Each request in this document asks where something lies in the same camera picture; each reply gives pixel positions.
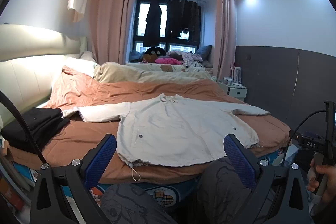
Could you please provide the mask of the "right pink curtain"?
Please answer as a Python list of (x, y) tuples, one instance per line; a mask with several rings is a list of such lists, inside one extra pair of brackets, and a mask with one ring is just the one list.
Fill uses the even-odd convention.
[(230, 75), (236, 50), (236, 0), (217, 0), (213, 75), (217, 83)]

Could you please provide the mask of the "white rack on nightstand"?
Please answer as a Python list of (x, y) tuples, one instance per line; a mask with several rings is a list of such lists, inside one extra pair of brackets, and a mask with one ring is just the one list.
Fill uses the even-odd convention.
[(224, 83), (227, 85), (237, 85), (242, 86), (242, 69), (236, 67), (233, 62), (230, 63), (230, 75), (224, 77)]

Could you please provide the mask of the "blue cartoon mattress side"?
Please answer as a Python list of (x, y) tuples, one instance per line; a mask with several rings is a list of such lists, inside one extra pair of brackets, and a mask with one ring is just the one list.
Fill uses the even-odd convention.
[[(273, 161), (281, 155), (281, 153), (282, 150), (278, 149), (277, 151), (259, 157), (259, 159), (268, 160), (269, 163), (272, 164)], [(27, 179), (28, 183), (32, 183), (33, 186), (35, 185), (38, 171), (15, 162), (13, 165), (14, 168)], [(168, 207), (175, 206), (177, 203), (180, 203), (181, 200), (185, 199), (196, 188), (200, 178), (201, 175), (198, 175), (196, 178), (175, 184), (158, 185), (142, 182), (137, 185), (155, 199), (161, 207), (167, 209)], [(96, 187), (90, 188), (89, 191), (99, 206), (101, 204), (103, 194), (110, 186), (110, 184), (98, 184)], [(68, 186), (62, 186), (62, 190), (66, 197), (73, 198)]]

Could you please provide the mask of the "pink garment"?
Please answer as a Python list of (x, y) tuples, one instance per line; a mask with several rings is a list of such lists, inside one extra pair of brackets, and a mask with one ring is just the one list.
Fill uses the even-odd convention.
[(171, 57), (167, 57), (167, 58), (157, 58), (155, 60), (156, 64), (162, 64), (162, 65), (183, 65), (183, 62), (171, 58)]

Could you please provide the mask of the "orange bed sheet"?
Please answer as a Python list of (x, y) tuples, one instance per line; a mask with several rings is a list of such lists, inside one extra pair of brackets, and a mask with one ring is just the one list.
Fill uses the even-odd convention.
[[(166, 94), (181, 95), (204, 101), (239, 103), (240, 100), (225, 94), (211, 80), (199, 80), (189, 84), (157, 83), (99, 83), (89, 76), (65, 67), (56, 81), (48, 107), (70, 109), (74, 106), (93, 106), (105, 103), (136, 102)], [(246, 124), (253, 128), (259, 138), (258, 145), (252, 147), (257, 156), (264, 156), (284, 147), (289, 140), (290, 128), (271, 115), (240, 115)], [(43, 148), (42, 154), (52, 167), (68, 165), (73, 159), (84, 155), (106, 134), (117, 133), (117, 122), (86, 123), (79, 116), (70, 118), (67, 126), (55, 135)], [(173, 184), (191, 180), (200, 175), (207, 164), (185, 167), (141, 166), (138, 172), (143, 182), (152, 184)]]

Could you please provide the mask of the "white pillow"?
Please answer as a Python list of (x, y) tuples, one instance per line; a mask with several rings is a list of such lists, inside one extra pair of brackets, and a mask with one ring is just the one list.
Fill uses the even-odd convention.
[(63, 67), (68, 67), (77, 72), (84, 73), (89, 77), (94, 77), (95, 68), (98, 64), (94, 61), (76, 59), (74, 57), (63, 56), (56, 61), (56, 65), (59, 69)]

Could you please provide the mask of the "floral clothes pile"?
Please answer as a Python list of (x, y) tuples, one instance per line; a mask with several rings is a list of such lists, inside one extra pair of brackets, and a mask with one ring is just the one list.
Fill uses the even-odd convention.
[(185, 68), (189, 67), (203, 67), (202, 57), (197, 53), (192, 52), (182, 52), (182, 51), (169, 51), (167, 55), (171, 58), (177, 58), (178, 60), (182, 62), (183, 66)]

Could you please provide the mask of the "cream white jacket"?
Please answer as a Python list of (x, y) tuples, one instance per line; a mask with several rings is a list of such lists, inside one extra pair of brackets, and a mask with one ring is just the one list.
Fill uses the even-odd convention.
[(85, 122), (119, 121), (116, 152), (135, 182), (142, 179), (138, 166), (183, 167), (224, 157), (227, 135), (237, 137), (245, 148), (258, 144), (256, 131), (239, 116), (270, 114), (243, 103), (195, 100), (178, 94), (96, 106), (76, 103), (61, 110), (65, 117), (79, 113)]

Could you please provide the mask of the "dark hanging coat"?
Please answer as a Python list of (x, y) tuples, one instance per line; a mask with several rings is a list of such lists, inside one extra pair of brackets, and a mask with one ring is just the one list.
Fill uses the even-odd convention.
[(159, 6), (159, 0), (151, 0), (146, 17), (146, 28), (143, 40), (144, 47), (159, 46), (161, 15), (162, 10)]

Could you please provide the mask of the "black plush toy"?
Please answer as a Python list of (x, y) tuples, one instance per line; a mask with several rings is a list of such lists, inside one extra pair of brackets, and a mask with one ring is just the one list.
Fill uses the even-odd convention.
[(156, 59), (166, 56), (166, 51), (160, 47), (149, 48), (142, 57), (144, 63), (154, 63)]

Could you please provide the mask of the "grey patterned trouser legs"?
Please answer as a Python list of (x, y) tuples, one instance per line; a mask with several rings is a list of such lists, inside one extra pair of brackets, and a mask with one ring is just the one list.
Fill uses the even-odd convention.
[(100, 209), (110, 223), (264, 223), (270, 219), (275, 193), (250, 205), (252, 190), (243, 185), (227, 157), (210, 163), (196, 178), (183, 182), (176, 195), (137, 184), (113, 184)]

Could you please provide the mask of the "beige duvet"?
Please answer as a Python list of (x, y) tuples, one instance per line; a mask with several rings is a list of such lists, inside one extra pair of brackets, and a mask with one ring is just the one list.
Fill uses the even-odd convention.
[(180, 65), (128, 64), (107, 62), (94, 69), (94, 79), (100, 83), (175, 83), (188, 84), (198, 80), (215, 81), (211, 70)]

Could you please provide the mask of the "blue cushion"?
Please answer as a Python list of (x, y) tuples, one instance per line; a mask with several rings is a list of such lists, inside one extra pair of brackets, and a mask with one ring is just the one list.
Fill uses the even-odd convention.
[(213, 48), (212, 45), (203, 46), (203, 47), (200, 47), (195, 53), (198, 54), (202, 58), (203, 61), (207, 61), (212, 51), (212, 48)]

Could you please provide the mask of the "left pink curtain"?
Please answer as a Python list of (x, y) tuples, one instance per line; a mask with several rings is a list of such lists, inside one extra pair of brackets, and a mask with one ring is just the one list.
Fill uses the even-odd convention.
[(135, 0), (91, 0), (92, 47), (99, 64), (124, 64)]

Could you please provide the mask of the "dark hanging clothes group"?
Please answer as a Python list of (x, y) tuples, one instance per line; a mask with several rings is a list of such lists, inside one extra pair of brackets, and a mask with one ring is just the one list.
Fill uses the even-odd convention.
[(165, 37), (176, 40), (181, 33), (188, 34), (189, 44), (199, 44), (201, 36), (201, 9), (197, 2), (171, 0), (167, 3)]

